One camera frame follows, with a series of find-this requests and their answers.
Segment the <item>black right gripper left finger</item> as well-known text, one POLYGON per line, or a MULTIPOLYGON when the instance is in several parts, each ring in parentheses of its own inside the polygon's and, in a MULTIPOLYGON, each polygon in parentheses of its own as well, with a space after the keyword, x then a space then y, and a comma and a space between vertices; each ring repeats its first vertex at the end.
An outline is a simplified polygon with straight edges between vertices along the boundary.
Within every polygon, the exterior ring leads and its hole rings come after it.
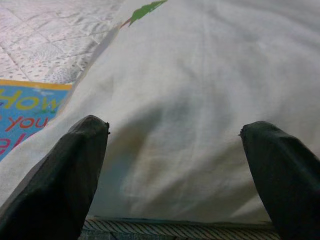
POLYGON ((3 240, 76 240, 92 204, 110 125, 88 115, 63 135, 0 208, 3 240))

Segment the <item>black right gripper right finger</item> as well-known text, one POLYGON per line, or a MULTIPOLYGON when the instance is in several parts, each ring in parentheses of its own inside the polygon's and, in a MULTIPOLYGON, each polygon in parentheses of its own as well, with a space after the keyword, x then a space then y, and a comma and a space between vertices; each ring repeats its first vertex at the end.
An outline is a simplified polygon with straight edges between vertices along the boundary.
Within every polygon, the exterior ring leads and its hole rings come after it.
POLYGON ((297 137, 256 121, 240 137, 262 203, 283 240, 320 238, 320 160, 297 137))

